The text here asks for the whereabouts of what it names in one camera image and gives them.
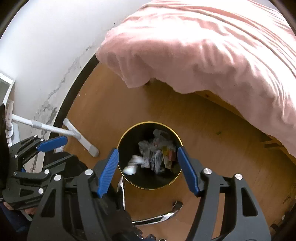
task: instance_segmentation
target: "bed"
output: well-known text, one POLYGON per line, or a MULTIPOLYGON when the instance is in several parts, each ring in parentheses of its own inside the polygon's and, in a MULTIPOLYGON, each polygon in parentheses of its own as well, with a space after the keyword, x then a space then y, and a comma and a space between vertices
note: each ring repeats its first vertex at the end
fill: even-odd
POLYGON ((96 56, 129 88, 155 78, 220 104, 296 164, 295 50, 276 8, 252 0, 154 0, 111 29, 96 56))

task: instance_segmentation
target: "wooden bed frame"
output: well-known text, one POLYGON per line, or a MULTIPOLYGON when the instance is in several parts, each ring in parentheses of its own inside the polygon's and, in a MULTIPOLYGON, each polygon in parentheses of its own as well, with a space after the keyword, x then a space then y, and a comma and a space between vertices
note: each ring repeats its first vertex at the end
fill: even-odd
MULTIPOLYGON (((222 100, 219 96, 213 94, 211 91, 197 91, 196 94, 222 106, 223 108, 243 118, 243 116, 239 113, 239 111, 235 107, 228 104, 227 102, 222 100)), ((287 151, 287 149, 282 145, 282 143, 279 140, 277 140, 275 137, 269 136, 263 133, 261 142, 264 144, 265 148, 281 150, 296 165, 296 158, 293 157, 287 151)))

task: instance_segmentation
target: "gold rim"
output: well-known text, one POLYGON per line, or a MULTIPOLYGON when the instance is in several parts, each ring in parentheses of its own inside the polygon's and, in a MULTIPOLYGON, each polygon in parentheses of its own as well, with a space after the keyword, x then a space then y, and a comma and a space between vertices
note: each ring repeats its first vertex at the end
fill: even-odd
MULTIPOLYGON (((134 128, 135 126, 138 126, 138 125, 141 125, 141 124, 145 124, 145 123, 159 124, 159 125, 161 125, 161 126, 164 126, 164 127, 168 128, 170 131, 172 131, 172 132, 175 134, 175 136, 178 138, 178 140, 179 140, 181 146, 183 146, 180 137, 177 135, 177 133, 176 133, 172 128, 166 126, 165 124, 162 124, 162 123, 156 122, 156 121, 144 121, 144 122, 140 122, 140 123, 137 123, 137 124, 133 125, 132 127, 130 127, 130 128, 129 128, 129 129, 128 129, 128 130, 122 135, 122 137, 120 138, 119 143, 118 143, 118 145, 117 145, 117 149, 119 148, 120 142, 121 142, 122 138, 126 135, 126 133, 128 133, 128 132, 129 132, 132 128, 134 128)), ((124 176, 124 174, 122 173, 122 171, 121 171, 121 169, 120 169, 120 166, 119 166, 119 163, 118 163, 118 168, 119 168, 119 171, 121 172, 121 175, 125 178, 125 180, 127 180, 131 185, 133 185, 133 186, 135 186, 135 187, 137 187, 137 188, 140 188, 140 189, 144 189, 144 190, 157 190, 157 189, 160 189, 160 188, 164 188, 164 187, 166 187, 166 186, 169 186, 169 185, 171 185, 171 184, 177 179, 177 177, 180 175, 180 173, 181 173, 181 171, 182 171, 182 170, 180 170, 180 172, 178 173, 178 175, 177 175, 177 176, 176 176, 176 177, 175 177, 175 178, 174 178, 169 184, 167 184, 167 185, 165 185, 165 186, 163 186, 163 187, 160 187, 160 188, 146 189, 146 188, 139 187, 139 186, 137 186, 136 184, 133 184, 130 180, 128 180, 128 179, 124 176)))

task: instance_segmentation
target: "brown floor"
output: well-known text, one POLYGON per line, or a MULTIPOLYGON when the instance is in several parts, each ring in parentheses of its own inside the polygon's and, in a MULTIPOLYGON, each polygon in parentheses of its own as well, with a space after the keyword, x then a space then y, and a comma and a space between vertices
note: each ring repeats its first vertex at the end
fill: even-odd
MULTIPOLYGON (((157 121, 175 130, 188 153, 205 167, 228 177, 241 173, 268 225, 279 222, 293 202, 290 199, 283 204, 296 182, 296 166, 282 152, 264 149, 261 132, 247 121, 196 94, 179 94, 158 81, 128 89, 117 75, 99 64, 76 97, 68 118, 100 150, 99 158, 93 158, 77 140, 69 139, 65 150, 76 154, 90 168, 107 157, 130 126, 157 121)), ((117 170, 112 180, 114 187, 119 178, 117 170)), ((174 218, 141 230, 158 239, 185 240, 198 199, 188 190, 183 175, 170 186, 154 191, 128 183, 126 193, 127 211, 134 220, 169 211, 174 200, 182 201, 183 208, 174 218)), ((221 227, 223 198, 220 200, 214 237, 221 227)))

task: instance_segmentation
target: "blue gripper pad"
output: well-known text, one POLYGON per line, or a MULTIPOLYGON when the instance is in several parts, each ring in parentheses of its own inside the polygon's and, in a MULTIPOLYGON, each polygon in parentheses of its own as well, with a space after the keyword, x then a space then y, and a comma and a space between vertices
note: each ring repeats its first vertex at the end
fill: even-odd
POLYGON ((48 151, 54 150, 55 148, 64 146, 67 143, 68 143, 68 138, 65 136, 52 138, 40 143, 40 145, 37 146, 37 151, 48 152, 48 151))
POLYGON ((189 190, 194 193, 194 195, 197 195, 199 193, 198 183, 197 183, 197 175, 195 171, 192 168, 192 165, 189 160, 189 156, 186 155, 184 149, 182 147, 178 148, 178 162, 181 166, 181 169, 183 171, 184 177, 186 179, 187 185, 189 187, 189 190))
POLYGON ((108 191, 118 161, 119 153, 117 149, 114 149, 113 153, 109 156, 109 160, 99 178, 99 188, 97 190, 97 194, 100 198, 103 196, 103 194, 107 193, 108 191))

